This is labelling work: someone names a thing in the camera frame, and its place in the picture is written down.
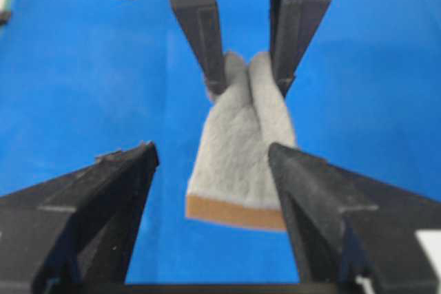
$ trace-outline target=gray felt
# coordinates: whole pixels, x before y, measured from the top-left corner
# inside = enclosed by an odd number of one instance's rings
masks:
[[[187,194],[259,209],[279,209],[268,165],[273,142],[295,147],[289,112],[271,72],[267,52],[249,67],[225,56],[228,88],[215,96],[205,122]]]

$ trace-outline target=blue surface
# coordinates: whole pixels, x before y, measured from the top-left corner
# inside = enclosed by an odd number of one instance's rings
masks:
[[[218,0],[225,50],[269,41],[269,0]],[[128,282],[291,282],[285,234],[185,220],[210,104],[167,0],[14,0],[0,32],[0,194],[154,140]],[[305,150],[441,200],[441,0],[333,0],[287,104]]]

